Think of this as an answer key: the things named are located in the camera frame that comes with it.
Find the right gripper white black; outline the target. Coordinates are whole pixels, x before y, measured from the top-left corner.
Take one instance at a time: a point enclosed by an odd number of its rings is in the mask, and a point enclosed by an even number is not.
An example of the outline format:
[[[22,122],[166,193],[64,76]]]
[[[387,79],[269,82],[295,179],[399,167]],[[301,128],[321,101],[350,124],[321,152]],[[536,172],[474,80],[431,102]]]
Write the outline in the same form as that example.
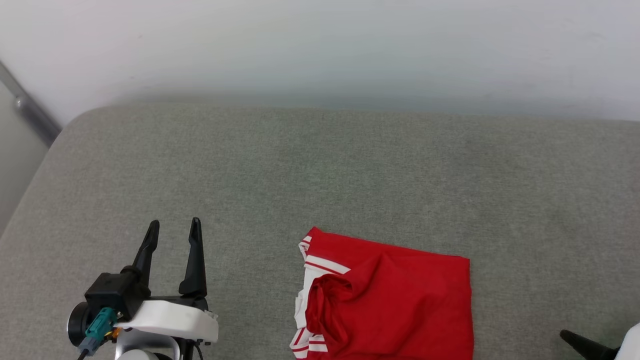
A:
[[[626,332],[621,346],[617,348],[607,347],[566,329],[559,335],[585,360],[640,360],[640,323]]]

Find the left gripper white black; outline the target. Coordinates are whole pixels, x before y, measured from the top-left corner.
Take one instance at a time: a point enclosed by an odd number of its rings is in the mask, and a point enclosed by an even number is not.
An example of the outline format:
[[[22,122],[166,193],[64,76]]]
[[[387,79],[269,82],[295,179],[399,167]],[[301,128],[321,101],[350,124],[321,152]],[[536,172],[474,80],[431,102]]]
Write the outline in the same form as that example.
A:
[[[160,221],[154,219],[132,264],[137,284],[144,289],[149,289],[151,264],[158,246],[159,232]],[[190,248],[185,276],[178,289],[183,297],[144,300],[131,319],[121,319],[115,324],[117,328],[206,343],[218,342],[217,316],[210,311],[205,297],[208,294],[205,253],[202,224],[197,217],[191,221],[188,242]]]

